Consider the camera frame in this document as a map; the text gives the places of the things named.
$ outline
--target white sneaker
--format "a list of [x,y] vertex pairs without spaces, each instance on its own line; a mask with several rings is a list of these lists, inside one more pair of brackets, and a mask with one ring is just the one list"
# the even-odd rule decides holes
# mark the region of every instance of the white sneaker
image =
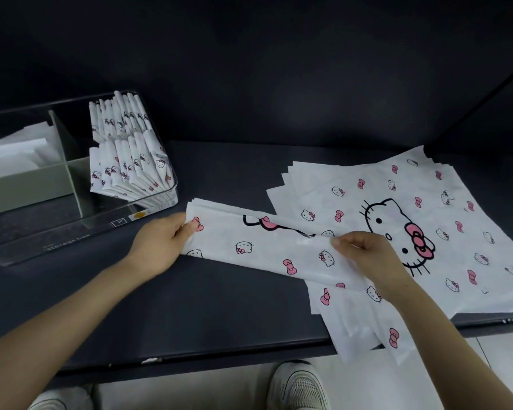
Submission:
[[315,368],[306,361],[284,362],[270,381],[266,410],[330,410]]

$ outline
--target person's left hand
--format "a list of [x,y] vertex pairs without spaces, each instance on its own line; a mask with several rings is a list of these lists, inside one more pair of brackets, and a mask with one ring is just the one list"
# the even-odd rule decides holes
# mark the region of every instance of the person's left hand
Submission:
[[183,212],[145,224],[120,263],[143,280],[163,273],[177,260],[184,243],[198,227],[193,221],[184,224],[185,220],[186,213]]

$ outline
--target stack of white paper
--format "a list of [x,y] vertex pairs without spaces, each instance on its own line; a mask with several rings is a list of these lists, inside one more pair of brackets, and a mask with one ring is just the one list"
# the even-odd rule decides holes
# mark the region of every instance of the stack of white paper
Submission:
[[91,192],[146,208],[177,203],[173,171],[138,95],[89,103],[93,139],[89,149]]
[[41,122],[0,139],[0,177],[64,162],[54,126]]
[[293,162],[283,179],[268,190],[277,216],[189,203],[187,220],[200,227],[184,254],[305,279],[312,313],[344,359],[381,342],[401,362],[415,345],[397,310],[332,248],[333,235],[385,235],[448,317],[513,311],[513,241],[423,147],[373,165]]

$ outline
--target black table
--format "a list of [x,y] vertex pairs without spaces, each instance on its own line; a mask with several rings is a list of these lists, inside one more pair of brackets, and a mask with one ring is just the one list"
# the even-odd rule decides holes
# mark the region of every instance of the black table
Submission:
[[[293,160],[356,165],[402,151],[171,141],[179,204],[194,197],[274,213],[266,189]],[[513,238],[513,158],[435,156],[454,165],[492,219]],[[11,267],[0,268],[0,336],[57,303],[127,253],[142,219]],[[467,336],[513,331],[513,314],[460,314]],[[102,383],[335,354],[302,280],[181,256],[127,296],[50,386]],[[141,365],[147,358],[161,362]]]

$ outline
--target white tile floor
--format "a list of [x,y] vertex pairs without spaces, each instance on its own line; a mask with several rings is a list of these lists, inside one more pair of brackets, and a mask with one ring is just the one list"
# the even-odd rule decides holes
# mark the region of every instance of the white tile floor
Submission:
[[[485,353],[490,351],[493,359],[488,353],[487,357],[492,368],[513,390],[513,334],[507,336],[508,342],[502,337],[505,336],[472,338],[468,343],[485,362],[479,342]],[[385,350],[368,351],[348,364],[337,355],[308,361],[321,375],[333,410],[443,408],[417,352],[402,366],[397,366]],[[278,365],[225,368],[103,384],[99,386],[102,409],[264,410],[268,381]]]

